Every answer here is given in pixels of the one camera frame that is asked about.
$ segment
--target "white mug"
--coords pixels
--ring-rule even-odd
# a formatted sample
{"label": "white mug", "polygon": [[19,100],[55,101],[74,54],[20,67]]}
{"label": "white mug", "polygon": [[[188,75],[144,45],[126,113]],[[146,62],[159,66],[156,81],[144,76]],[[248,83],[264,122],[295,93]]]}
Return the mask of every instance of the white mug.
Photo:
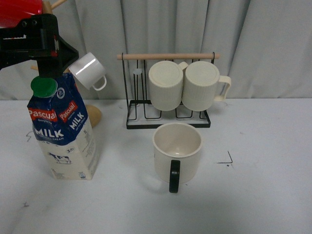
{"label": "white mug", "polygon": [[171,61],[155,63],[148,75],[150,81],[150,99],[152,105],[161,111],[170,111],[181,103],[183,88],[183,70],[186,62],[179,65]]}
{"label": "white mug", "polygon": [[[70,65],[69,71],[88,90],[93,87],[100,91],[106,86],[105,68],[90,52]],[[99,88],[95,87],[94,84],[101,78],[104,79],[103,85]]]}
{"label": "white mug", "polygon": [[179,183],[191,180],[197,172],[201,134],[186,123],[167,123],[155,130],[153,144],[155,170],[169,182],[169,191],[177,193]]}
{"label": "white mug", "polygon": [[[224,95],[216,96],[217,84],[227,84]],[[231,78],[220,76],[218,68],[210,62],[191,63],[185,71],[182,102],[192,111],[207,110],[213,101],[223,101],[231,86]]]}

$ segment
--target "green bottle cap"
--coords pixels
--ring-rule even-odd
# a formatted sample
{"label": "green bottle cap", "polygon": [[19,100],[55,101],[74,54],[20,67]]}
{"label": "green bottle cap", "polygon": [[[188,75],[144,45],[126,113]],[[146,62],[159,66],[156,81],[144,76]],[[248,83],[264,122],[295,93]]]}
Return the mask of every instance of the green bottle cap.
{"label": "green bottle cap", "polygon": [[52,78],[35,77],[31,81],[30,87],[34,91],[34,96],[49,98],[56,93],[58,83]]}

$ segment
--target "milk carton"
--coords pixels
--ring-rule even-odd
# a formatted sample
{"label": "milk carton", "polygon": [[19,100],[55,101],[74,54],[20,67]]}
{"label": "milk carton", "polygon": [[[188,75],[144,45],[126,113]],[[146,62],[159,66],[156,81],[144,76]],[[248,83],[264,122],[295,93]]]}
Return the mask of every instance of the milk carton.
{"label": "milk carton", "polygon": [[36,77],[27,107],[39,146],[56,179],[92,179],[99,153],[72,74]]}

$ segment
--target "black mug handle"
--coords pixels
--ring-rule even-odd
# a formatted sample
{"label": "black mug handle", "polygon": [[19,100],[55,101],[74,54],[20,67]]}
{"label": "black mug handle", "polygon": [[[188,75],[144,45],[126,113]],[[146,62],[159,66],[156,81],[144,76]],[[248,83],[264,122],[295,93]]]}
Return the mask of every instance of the black mug handle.
{"label": "black mug handle", "polygon": [[177,193],[177,191],[179,190],[179,180],[180,180],[180,161],[171,160],[169,192],[173,194]]}

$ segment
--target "red object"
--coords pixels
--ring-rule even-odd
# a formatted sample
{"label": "red object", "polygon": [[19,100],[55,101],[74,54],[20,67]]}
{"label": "red object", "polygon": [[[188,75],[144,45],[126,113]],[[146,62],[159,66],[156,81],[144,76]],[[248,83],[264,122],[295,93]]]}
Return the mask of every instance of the red object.
{"label": "red object", "polygon": [[0,27],[15,27],[21,19],[42,14],[42,0],[0,0]]}

